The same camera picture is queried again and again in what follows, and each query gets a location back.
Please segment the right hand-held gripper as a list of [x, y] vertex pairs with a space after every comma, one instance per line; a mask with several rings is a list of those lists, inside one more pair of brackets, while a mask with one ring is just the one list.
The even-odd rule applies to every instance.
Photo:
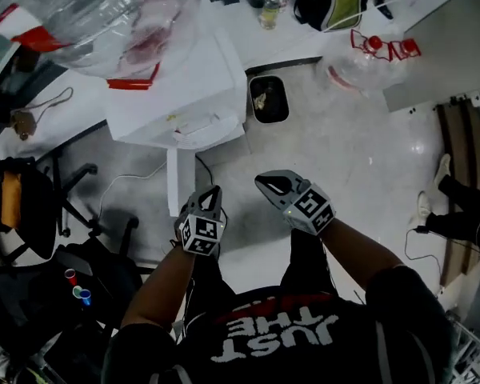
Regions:
[[336, 211], [328, 195], [315, 183], [294, 196], [302, 177], [292, 170], [271, 170], [255, 177], [254, 183], [266, 199], [294, 229], [319, 235], [335, 218]]

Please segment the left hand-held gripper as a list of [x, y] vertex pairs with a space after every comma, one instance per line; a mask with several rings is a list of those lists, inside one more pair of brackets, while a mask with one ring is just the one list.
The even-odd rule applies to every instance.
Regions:
[[[219, 217], [222, 212], [222, 189], [208, 186], [196, 190], [189, 197], [188, 212], [194, 211]], [[184, 251], [201, 256], [211, 256], [221, 241], [226, 224], [220, 220], [196, 214], [181, 214], [175, 223], [182, 238]]]

